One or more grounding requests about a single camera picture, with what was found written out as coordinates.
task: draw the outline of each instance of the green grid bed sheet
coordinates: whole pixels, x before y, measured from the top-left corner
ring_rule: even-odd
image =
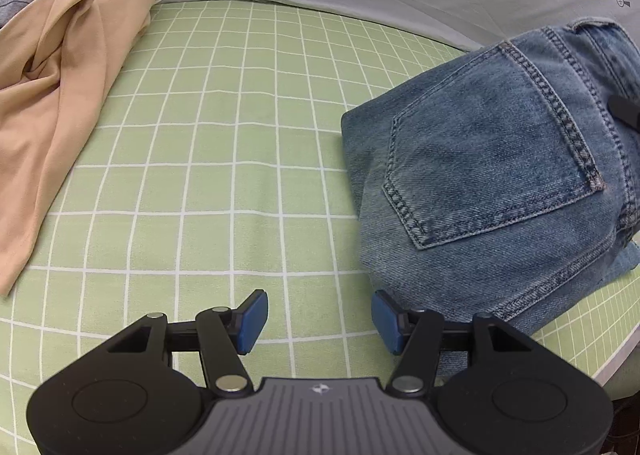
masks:
[[[253,289],[263,375],[385,378],[340,116],[461,52],[288,6],[156,6],[0,301],[0,454],[37,453],[33,389],[149,311],[190,320]],[[639,272],[534,335],[593,375],[640,321]],[[176,367],[202,384],[197,355]]]

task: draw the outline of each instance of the blue gripper pad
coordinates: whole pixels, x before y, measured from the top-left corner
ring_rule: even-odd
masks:
[[[247,309],[242,312],[240,331],[238,332],[238,348],[240,355],[251,352],[258,340],[269,313],[269,299],[267,293],[261,293]]]
[[[402,354],[406,343],[398,324],[398,312],[384,299],[380,291],[371,298],[371,318],[386,348],[395,356]]]

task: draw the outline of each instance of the circular pad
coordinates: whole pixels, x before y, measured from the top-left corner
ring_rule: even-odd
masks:
[[[537,379],[507,381],[494,390],[495,408],[525,422],[551,421],[566,408],[566,396],[556,385]]]
[[[119,422],[136,415],[146,405],[146,390],[122,379],[96,381],[73,399],[76,413],[90,422]]]

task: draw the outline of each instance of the denim back pocket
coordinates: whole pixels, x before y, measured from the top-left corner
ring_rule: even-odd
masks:
[[[558,93],[510,42],[471,58],[392,122],[383,190],[418,249],[603,189]]]

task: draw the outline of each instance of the logo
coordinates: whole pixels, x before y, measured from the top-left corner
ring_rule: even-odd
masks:
[[[626,0],[616,0],[616,2],[620,7],[624,7],[625,5],[627,7],[631,7],[631,3],[627,2]]]
[[[324,395],[329,390],[331,390],[331,388],[324,383],[318,383],[317,385],[313,385],[311,387],[311,390],[315,391],[316,393],[319,393],[320,395]]]

